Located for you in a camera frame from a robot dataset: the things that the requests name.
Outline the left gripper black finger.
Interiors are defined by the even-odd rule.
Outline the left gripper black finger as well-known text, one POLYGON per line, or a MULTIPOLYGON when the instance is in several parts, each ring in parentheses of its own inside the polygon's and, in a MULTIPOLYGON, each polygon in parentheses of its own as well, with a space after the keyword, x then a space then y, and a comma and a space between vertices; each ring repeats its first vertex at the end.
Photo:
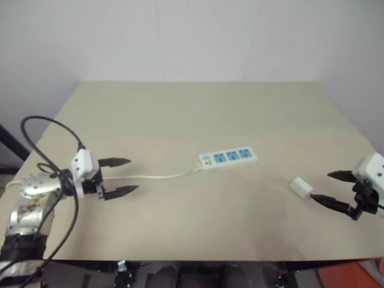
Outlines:
POLYGON ((128 164, 130 162, 131 160, 126 158, 116 158, 116 157, 103 158, 103 159, 99 159, 99 166, 100 167, 118 167, 118 166, 128 164))
POLYGON ((112 200, 112 199, 116 199, 116 198, 125 196, 125 195, 133 192, 138 187, 139 187, 138 185, 129 185, 129 186, 124 186, 124 187, 118 187, 114 191, 105 192, 103 194, 103 199, 104 200, 112 200))

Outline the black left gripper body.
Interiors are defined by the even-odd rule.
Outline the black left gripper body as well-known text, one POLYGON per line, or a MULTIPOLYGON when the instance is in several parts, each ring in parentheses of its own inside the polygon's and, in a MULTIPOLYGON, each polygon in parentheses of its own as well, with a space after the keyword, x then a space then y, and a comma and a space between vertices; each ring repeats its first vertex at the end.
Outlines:
POLYGON ((99 199, 104 198, 103 176, 101 167, 104 165, 104 160, 99 160, 99 170, 97 172, 89 172, 85 174, 82 182, 84 194, 96 194, 99 199))

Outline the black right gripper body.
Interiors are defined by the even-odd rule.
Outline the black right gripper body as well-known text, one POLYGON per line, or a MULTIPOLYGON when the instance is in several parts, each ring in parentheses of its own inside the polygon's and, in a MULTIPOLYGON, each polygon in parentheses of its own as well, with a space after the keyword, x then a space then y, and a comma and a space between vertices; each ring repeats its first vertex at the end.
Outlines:
POLYGON ((378 207, 378 193, 369 181, 356 182, 352 190, 355 192, 356 207, 352 208, 350 217, 357 221, 363 212, 376 215, 378 207))

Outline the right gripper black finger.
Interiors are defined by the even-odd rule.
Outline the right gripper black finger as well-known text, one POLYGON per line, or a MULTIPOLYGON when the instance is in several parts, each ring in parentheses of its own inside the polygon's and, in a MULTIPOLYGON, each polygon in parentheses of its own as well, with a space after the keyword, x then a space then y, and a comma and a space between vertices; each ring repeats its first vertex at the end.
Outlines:
POLYGON ((343 182, 356 182, 356 177, 351 170, 338 170, 328 173, 327 176, 343 182))
POLYGON ((333 197, 321 195, 321 194, 311 194, 310 197, 315 200, 317 203, 323 205, 324 207, 343 213, 350 214, 351 207, 349 204, 336 200, 333 197))

